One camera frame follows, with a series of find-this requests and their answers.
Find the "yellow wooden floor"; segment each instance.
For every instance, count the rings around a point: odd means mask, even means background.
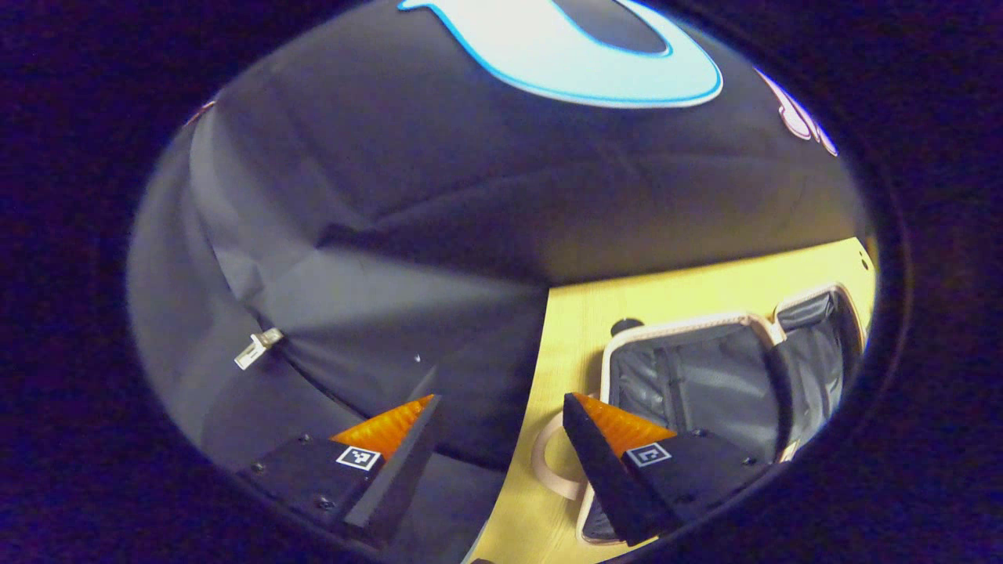
[[[751,311],[770,318],[785,297],[842,283],[867,327],[874,307],[875,267],[855,239],[769,257],[554,288],[550,292],[533,388],[501,493],[467,560],[493,564],[599,562],[626,545],[593,546],[575,537],[581,501],[544,488],[530,467],[541,428],[569,391],[599,390],[603,349],[616,321],[646,325]],[[566,478],[584,480],[571,445],[559,432],[547,460]]]

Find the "open suitcase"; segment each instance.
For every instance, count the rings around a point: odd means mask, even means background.
[[[733,313],[621,329],[603,354],[600,398],[783,462],[828,419],[865,342],[850,293],[833,284],[783,300],[771,320]],[[591,486],[576,534],[590,544],[622,542]]]

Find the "zipper pull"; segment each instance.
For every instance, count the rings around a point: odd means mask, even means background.
[[[251,344],[238,354],[237,358],[234,358],[234,362],[237,362],[241,370],[247,370],[248,366],[253,364],[262,354],[265,354],[265,351],[272,348],[275,343],[281,341],[284,336],[277,327],[272,327],[264,333],[252,334]]]

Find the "wooden surface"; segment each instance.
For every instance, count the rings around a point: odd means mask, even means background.
[[[544,488],[530,468],[537,435],[561,409],[564,394],[599,390],[602,353],[613,323],[634,317],[655,325],[730,311],[751,311],[770,319],[784,298],[832,282],[850,291],[867,327],[874,306],[875,267],[857,239],[758,259],[552,289],[515,456],[468,558],[493,564],[591,563],[628,551],[625,544],[580,542],[575,522],[581,498],[569,501]],[[547,460],[558,474],[584,480],[563,431],[549,446]]]

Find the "screw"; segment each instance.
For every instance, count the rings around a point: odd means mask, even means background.
[[[334,509],[334,502],[325,498],[324,496],[320,496],[317,498],[317,507],[322,509],[323,511],[331,511],[332,509]]]

